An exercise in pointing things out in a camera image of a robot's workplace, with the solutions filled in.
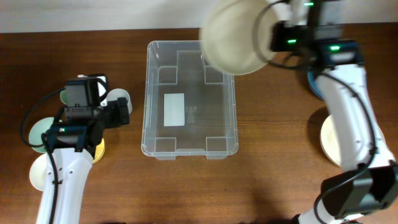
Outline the beige bowl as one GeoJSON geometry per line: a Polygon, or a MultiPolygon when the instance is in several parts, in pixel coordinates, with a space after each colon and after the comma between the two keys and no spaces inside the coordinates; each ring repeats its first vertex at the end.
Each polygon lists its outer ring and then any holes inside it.
{"type": "Polygon", "coordinates": [[[272,28],[279,21],[276,11],[269,9],[262,17],[257,32],[259,46],[252,43],[256,18],[269,3],[263,0],[220,0],[216,3],[199,32],[201,51],[206,61],[221,72],[245,75],[264,67],[255,50],[267,60],[274,57],[270,49],[272,28]]]}

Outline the dark blue bowl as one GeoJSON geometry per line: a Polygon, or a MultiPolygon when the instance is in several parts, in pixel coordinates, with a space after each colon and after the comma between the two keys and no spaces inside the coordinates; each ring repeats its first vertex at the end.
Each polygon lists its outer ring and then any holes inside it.
{"type": "Polygon", "coordinates": [[[314,94],[317,98],[323,100],[322,93],[321,93],[321,91],[318,89],[317,83],[316,83],[316,81],[315,81],[315,75],[314,75],[314,73],[311,72],[311,71],[308,71],[308,73],[307,73],[307,78],[308,78],[309,87],[310,87],[311,91],[313,92],[313,94],[314,94]]]}

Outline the cream white bowl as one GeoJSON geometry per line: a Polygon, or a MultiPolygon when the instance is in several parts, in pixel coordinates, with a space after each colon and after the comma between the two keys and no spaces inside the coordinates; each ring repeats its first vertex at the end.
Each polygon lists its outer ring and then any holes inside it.
{"type": "MultiPolygon", "coordinates": [[[[366,119],[364,120],[363,124],[360,124],[361,128],[364,128],[366,131],[366,134],[360,134],[359,136],[359,148],[363,149],[365,146],[365,143],[363,139],[365,137],[369,137],[369,126],[368,123],[366,122],[366,119]]],[[[377,140],[383,140],[385,142],[384,135],[380,129],[380,127],[377,127],[377,132],[376,132],[376,139],[377,140]]],[[[338,165],[341,167],[341,149],[339,145],[339,140],[338,140],[338,135],[335,129],[335,123],[333,120],[333,115],[329,115],[326,120],[324,120],[322,124],[322,128],[320,131],[320,143],[323,152],[329,158],[329,160],[332,161],[332,163],[338,165]]]]}

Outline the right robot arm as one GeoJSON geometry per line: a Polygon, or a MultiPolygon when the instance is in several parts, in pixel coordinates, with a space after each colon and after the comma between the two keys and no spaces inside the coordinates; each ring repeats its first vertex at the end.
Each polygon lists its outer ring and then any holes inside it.
{"type": "Polygon", "coordinates": [[[313,207],[294,223],[356,223],[397,199],[397,162],[378,131],[359,45],[342,38],[340,1],[291,1],[291,18],[274,26],[271,49],[308,55],[332,115],[342,173],[322,182],[313,207]]]}

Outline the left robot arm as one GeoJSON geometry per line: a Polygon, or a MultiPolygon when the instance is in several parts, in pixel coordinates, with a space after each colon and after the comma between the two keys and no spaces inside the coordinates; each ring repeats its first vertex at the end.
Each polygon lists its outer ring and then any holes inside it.
{"type": "Polygon", "coordinates": [[[62,107],[49,129],[41,134],[46,150],[45,187],[37,223],[78,223],[86,180],[105,129],[129,124],[125,97],[92,107],[98,117],[78,116],[60,122],[71,108],[62,107]]]}

